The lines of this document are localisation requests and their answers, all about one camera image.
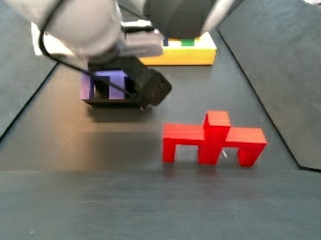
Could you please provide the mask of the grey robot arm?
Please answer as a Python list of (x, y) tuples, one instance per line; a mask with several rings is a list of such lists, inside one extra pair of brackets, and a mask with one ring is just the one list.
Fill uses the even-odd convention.
[(4, 0), (39, 29), (42, 54), (55, 37), (91, 67), (118, 68), (134, 80), (129, 97), (157, 106), (171, 91), (141, 59), (163, 54), (166, 38), (198, 38), (226, 18), (234, 0)]

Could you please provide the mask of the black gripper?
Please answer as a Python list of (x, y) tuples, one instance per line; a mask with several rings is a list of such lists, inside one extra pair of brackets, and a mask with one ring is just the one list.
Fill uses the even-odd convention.
[(91, 72), (101, 70), (122, 70), (134, 81), (137, 92), (135, 103), (141, 107), (157, 106), (171, 92), (171, 83), (154, 69), (150, 69), (137, 57), (117, 57), (107, 62), (91, 61)]

